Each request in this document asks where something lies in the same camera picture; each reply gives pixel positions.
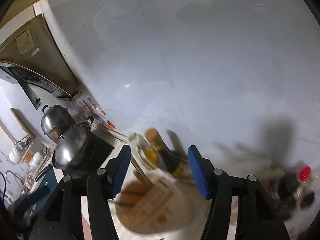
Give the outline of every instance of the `soy sauce bottle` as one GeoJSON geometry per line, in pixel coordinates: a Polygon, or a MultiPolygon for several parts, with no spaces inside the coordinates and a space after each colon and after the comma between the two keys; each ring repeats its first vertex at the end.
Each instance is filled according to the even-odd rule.
{"type": "Polygon", "coordinates": [[[157,129],[148,129],[145,132],[145,137],[159,156],[157,161],[158,168],[169,172],[175,178],[179,177],[183,172],[184,166],[181,156],[170,151],[170,149],[163,142],[157,129]]]}

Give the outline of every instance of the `pot lid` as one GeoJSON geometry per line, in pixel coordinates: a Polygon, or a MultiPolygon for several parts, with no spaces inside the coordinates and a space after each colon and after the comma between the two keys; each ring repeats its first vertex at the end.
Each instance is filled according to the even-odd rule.
{"type": "Polygon", "coordinates": [[[65,167],[81,152],[89,132],[90,127],[88,125],[77,124],[61,135],[54,153],[57,168],[65,167]]]}
{"type": "Polygon", "coordinates": [[[45,105],[42,109],[44,116],[41,119],[41,128],[45,135],[47,135],[59,122],[61,122],[62,116],[67,112],[67,110],[60,105],[55,105],[49,108],[44,112],[45,108],[48,105],[45,105]]]}

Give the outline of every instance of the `red bottle cap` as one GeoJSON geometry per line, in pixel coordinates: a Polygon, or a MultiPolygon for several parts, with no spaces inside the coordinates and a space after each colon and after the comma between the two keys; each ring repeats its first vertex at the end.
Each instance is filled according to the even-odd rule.
{"type": "Polygon", "coordinates": [[[298,174],[298,180],[303,182],[309,179],[311,176],[311,168],[309,166],[305,166],[298,174]]]}

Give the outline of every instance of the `faucet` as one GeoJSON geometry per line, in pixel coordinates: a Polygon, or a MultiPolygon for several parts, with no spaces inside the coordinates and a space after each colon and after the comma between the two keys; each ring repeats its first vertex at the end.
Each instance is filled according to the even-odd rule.
{"type": "Polygon", "coordinates": [[[24,185],[24,180],[21,178],[21,177],[19,177],[17,174],[15,174],[15,173],[13,173],[12,171],[10,171],[10,170],[7,170],[6,172],[5,172],[5,174],[4,174],[4,176],[5,176],[5,178],[7,179],[7,181],[8,181],[8,183],[10,184],[10,181],[8,180],[8,178],[7,178],[7,173],[8,172],[10,172],[13,176],[15,176],[17,179],[19,179],[20,180],[20,183],[22,184],[22,185],[24,185]]]}

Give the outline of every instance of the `label sticker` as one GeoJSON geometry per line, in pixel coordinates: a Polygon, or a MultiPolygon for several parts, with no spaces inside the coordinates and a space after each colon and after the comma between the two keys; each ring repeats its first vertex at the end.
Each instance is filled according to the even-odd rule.
{"type": "Polygon", "coordinates": [[[39,48],[36,48],[36,49],[30,54],[30,56],[31,56],[31,57],[34,57],[39,51],[40,51],[40,49],[39,49],[39,48]]]}
{"type": "Polygon", "coordinates": [[[16,42],[21,55],[24,55],[35,46],[29,28],[16,37],[16,42]]]}

